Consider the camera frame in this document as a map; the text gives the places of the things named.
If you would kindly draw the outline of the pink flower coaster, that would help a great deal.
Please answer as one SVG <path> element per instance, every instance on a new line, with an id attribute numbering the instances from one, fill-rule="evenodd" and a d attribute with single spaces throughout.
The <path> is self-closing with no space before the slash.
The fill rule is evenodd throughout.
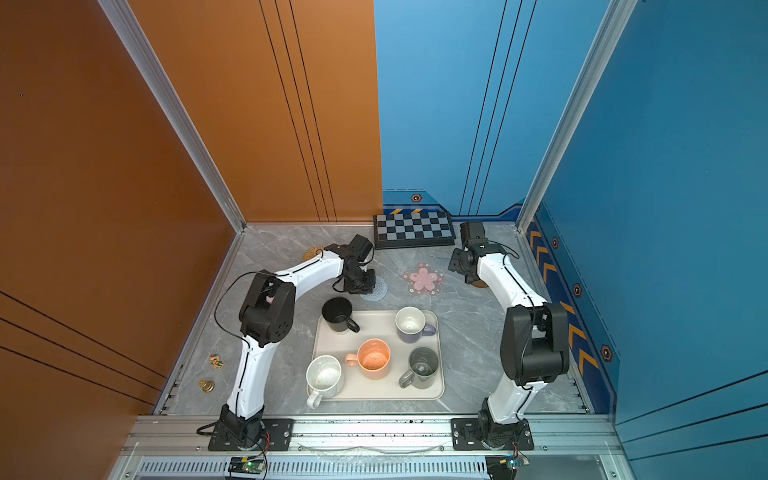
<path id="1" fill-rule="evenodd" d="M 428 263 L 420 262 L 401 274 L 407 285 L 407 291 L 414 297 L 437 297 L 442 293 L 445 274 Z"/>

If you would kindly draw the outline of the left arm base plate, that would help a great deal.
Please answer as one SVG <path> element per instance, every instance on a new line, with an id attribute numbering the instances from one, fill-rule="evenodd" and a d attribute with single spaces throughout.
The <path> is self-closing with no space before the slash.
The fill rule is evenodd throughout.
<path id="1" fill-rule="evenodd" d="M 209 451 L 285 452 L 289 449 L 294 421 L 289 418 L 218 420 L 207 449 Z"/>

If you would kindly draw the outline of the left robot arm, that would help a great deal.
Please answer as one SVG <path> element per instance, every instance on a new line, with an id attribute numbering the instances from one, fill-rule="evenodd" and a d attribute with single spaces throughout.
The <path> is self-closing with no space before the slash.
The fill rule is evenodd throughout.
<path id="1" fill-rule="evenodd" d="M 296 300 L 330 281 L 342 282 L 344 293 L 374 290 L 375 271 L 367 267 L 373 244 L 356 235 L 347 244 L 331 244 L 314 257 L 288 269 L 253 273 L 238 313 L 242 342 L 233 390 L 213 425 L 210 451 L 261 451 L 268 428 L 263 423 L 265 391 L 271 363 L 290 332 Z"/>

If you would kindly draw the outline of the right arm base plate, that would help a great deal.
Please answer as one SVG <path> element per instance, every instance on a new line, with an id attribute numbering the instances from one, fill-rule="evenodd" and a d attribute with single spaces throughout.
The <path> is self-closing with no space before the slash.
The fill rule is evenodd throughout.
<path id="1" fill-rule="evenodd" d="M 486 424 L 478 418 L 452 418 L 450 426 L 456 451 L 535 449 L 527 419 L 502 425 L 494 422 Z"/>

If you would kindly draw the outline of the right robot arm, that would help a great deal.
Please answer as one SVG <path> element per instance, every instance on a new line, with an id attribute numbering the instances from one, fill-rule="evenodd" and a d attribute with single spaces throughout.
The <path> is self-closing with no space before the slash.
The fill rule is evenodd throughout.
<path id="1" fill-rule="evenodd" d="M 479 440 L 490 449 L 531 450 L 525 412 L 569 370 L 568 314 L 529 286 L 498 249 L 456 248 L 449 269 L 470 283 L 484 282 L 505 313 L 499 345 L 503 375 L 478 412 Z"/>

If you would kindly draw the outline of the light blue woven coaster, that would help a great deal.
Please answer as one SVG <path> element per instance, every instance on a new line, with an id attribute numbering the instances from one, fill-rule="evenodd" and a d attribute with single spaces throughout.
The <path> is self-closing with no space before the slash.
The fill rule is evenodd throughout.
<path id="1" fill-rule="evenodd" d="M 362 294 L 361 298 L 370 302 L 379 302 L 386 297 L 388 285 L 380 277 L 376 277 L 375 285 L 370 293 Z"/>

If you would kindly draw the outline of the woven rattan coaster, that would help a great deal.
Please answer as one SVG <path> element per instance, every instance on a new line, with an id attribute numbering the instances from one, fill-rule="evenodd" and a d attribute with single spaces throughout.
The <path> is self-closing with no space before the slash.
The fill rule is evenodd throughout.
<path id="1" fill-rule="evenodd" d="M 322 246 L 313 246 L 304 252 L 302 260 L 303 261 L 311 260 L 317 257 L 318 255 L 320 255 L 323 252 L 323 250 L 324 248 Z"/>

